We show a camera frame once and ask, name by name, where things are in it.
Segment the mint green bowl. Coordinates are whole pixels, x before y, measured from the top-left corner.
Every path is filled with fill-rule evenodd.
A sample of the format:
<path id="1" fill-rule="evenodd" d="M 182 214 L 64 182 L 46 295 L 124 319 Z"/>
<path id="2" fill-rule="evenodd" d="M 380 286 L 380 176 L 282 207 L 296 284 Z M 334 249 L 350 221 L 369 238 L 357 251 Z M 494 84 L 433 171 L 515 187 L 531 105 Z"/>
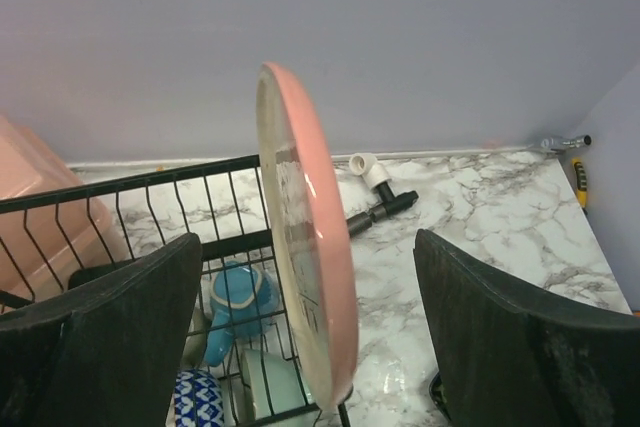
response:
<path id="1" fill-rule="evenodd" d="M 241 372 L 249 420 L 314 404 L 304 376 L 293 360 L 246 349 L 241 354 Z"/>

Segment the blue patterned bowl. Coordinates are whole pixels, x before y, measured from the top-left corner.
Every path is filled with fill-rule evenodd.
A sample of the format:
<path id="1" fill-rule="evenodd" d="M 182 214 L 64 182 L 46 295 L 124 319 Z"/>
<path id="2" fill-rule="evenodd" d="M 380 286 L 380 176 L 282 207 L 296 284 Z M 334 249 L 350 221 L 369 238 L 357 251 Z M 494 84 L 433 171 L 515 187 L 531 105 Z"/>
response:
<path id="1" fill-rule="evenodd" d="M 178 373 L 167 426 L 224 426 L 224 402 L 219 382 L 208 372 L 191 369 Z"/>

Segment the grey ceramic mug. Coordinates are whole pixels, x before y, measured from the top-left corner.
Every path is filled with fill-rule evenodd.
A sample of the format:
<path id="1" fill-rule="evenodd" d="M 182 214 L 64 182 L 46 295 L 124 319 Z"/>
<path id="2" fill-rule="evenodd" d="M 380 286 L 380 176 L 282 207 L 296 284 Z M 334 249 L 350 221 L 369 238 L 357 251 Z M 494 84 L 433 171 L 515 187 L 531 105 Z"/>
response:
<path id="1" fill-rule="evenodd" d="M 187 332 L 180 362 L 181 370 L 199 368 L 204 359 L 211 320 L 195 308 Z"/>

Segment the pink and cream plate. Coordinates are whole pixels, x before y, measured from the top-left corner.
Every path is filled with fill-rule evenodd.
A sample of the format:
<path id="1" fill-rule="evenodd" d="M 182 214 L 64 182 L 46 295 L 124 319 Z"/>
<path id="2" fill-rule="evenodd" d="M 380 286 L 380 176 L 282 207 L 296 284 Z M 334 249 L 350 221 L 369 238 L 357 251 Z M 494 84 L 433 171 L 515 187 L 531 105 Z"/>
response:
<path id="1" fill-rule="evenodd" d="M 320 409 L 348 396 L 359 323 L 351 243 L 333 162 L 311 97 L 296 75 L 262 65 L 256 92 L 259 160 L 277 271 L 300 366 Z"/>

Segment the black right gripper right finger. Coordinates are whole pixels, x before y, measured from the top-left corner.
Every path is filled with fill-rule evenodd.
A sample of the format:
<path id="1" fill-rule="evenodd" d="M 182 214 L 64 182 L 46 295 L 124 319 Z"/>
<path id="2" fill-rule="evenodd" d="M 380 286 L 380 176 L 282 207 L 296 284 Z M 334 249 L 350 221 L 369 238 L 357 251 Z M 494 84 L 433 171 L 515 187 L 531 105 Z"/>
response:
<path id="1" fill-rule="evenodd" d="M 453 425 L 638 425 L 638 317 L 546 291 L 428 230 L 413 253 Z"/>

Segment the blue floral mug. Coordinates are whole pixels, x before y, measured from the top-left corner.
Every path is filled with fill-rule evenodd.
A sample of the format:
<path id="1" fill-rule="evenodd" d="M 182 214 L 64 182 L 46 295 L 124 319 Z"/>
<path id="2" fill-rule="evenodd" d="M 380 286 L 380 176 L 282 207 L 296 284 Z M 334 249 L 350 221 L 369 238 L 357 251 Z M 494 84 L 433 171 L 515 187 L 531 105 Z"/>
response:
<path id="1" fill-rule="evenodd" d="M 261 267 L 228 261 L 216 272 L 209 288 L 213 314 L 204 360 L 217 367 L 235 341 L 253 339 L 270 326 L 279 309 L 278 285 Z"/>

